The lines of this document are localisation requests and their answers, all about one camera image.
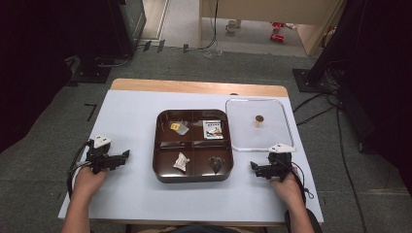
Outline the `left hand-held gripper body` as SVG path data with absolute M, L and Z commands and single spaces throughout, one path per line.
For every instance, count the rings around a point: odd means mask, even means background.
M 102 135 L 96 134 L 93 140 L 89 140 L 87 145 L 89 150 L 86 153 L 86 161 L 94 174 L 109 167 L 109 155 L 112 140 Z

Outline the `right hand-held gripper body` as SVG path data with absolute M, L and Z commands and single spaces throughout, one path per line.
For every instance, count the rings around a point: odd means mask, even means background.
M 270 172 L 265 177 L 269 180 L 278 177 L 281 181 L 292 170 L 292 153 L 295 148 L 282 143 L 275 144 L 268 149 Z

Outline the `person's right hand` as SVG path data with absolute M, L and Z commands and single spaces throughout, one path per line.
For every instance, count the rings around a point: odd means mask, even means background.
M 303 204 L 300 187 L 295 179 L 294 172 L 289 172 L 281 182 L 272 179 L 269 183 L 280 199 L 288 206 Z

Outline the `person's left hand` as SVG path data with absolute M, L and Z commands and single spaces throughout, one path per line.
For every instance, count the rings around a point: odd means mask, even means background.
M 77 174 L 72 197 L 90 199 L 104 183 L 108 171 L 94 174 L 90 167 L 83 167 Z

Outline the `pale table sheet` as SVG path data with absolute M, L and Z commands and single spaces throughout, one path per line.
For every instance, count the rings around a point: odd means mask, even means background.
M 130 157 L 109 172 L 91 201 L 90 218 L 129 224 L 283 223 L 284 204 L 249 165 L 264 162 L 262 152 L 236 152 L 234 168 L 222 182 L 162 183 L 155 177 L 156 116 L 166 109 L 221 110 L 227 99 L 219 94 L 109 90 L 92 131 L 111 139 L 113 153 L 129 150 Z

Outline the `clear lid with brown knob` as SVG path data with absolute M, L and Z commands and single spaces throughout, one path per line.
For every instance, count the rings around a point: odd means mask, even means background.
M 237 151 L 295 151 L 283 104 L 276 99 L 232 98 L 225 111 L 231 145 Z

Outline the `dark brown packet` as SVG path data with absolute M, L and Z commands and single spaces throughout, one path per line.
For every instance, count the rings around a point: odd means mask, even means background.
M 224 160 L 220 157 L 211 156 L 209 158 L 210 165 L 215 174 L 217 174 L 224 165 Z

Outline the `white crumpled packet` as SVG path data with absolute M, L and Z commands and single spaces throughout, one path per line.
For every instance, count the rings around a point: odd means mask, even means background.
M 180 152 L 178 158 L 175 160 L 173 167 L 179 169 L 182 172 L 185 172 L 187 170 L 187 164 L 189 162 L 190 159 L 187 158 L 182 152 Z

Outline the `white printed packet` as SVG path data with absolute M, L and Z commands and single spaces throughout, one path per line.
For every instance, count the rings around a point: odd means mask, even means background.
M 205 140 L 220 140 L 223 138 L 222 123 L 217 120 L 203 121 L 203 137 Z

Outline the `brown divided tray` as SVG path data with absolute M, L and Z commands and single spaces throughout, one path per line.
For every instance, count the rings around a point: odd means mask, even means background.
M 222 123 L 223 138 L 205 140 L 203 121 L 219 120 Z M 182 122 L 189 128 L 186 135 L 172 130 L 173 122 Z M 185 172 L 173 167 L 182 152 L 190 162 Z M 215 174 L 209 158 L 224 160 L 222 169 Z M 233 155 L 229 134 L 228 119 L 221 110 L 166 110 L 156 119 L 154 137 L 153 170 L 163 183 L 221 182 L 226 180 L 233 168 Z

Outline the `black stand base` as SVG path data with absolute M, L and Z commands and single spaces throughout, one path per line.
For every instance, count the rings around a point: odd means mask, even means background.
M 312 69 L 293 69 L 296 85 L 300 92 L 327 93 L 334 87 L 326 81 L 325 72 L 316 72 Z
M 110 72 L 110 67 L 99 64 L 94 57 L 80 56 L 79 64 L 70 81 L 72 83 L 105 83 Z

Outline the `black curtain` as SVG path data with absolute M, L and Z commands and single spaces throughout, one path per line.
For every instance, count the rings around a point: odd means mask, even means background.
M 347 0 L 318 64 L 340 72 L 360 151 L 386 158 L 412 194 L 412 0 Z
M 24 138 L 71 70 L 55 0 L 0 0 L 0 153 Z

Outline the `red tool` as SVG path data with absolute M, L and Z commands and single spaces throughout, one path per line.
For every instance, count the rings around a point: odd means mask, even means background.
M 272 26 L 273 30 L 270 39 L 272 41 L 283 42 L 285 40 L 285 37 L 283 35 L 280 35 L 279 31 L 284 26 L 284 24 L 281 22 L 273 22 Z

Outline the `black cabinet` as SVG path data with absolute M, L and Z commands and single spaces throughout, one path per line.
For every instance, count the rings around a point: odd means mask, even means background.
M 143 0 L 81 0 L 85 49 L 93 55 L 129 56 L 147 22 Z

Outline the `white roll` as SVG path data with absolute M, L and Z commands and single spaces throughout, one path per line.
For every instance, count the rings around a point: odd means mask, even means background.
M 234 33 L 237 29 L 241 28 L 241 19 L 231 19 L 227 22 L 225 30 L 227 33 Z

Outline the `beige wooden desk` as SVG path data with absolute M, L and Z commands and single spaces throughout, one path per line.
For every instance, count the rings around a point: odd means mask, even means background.
M 199 37 L 202 19 L 226 18 L 293 23 L 307 55 L 313 55 L 326 31 L 339 20 L 346 0 L 198 0 Z

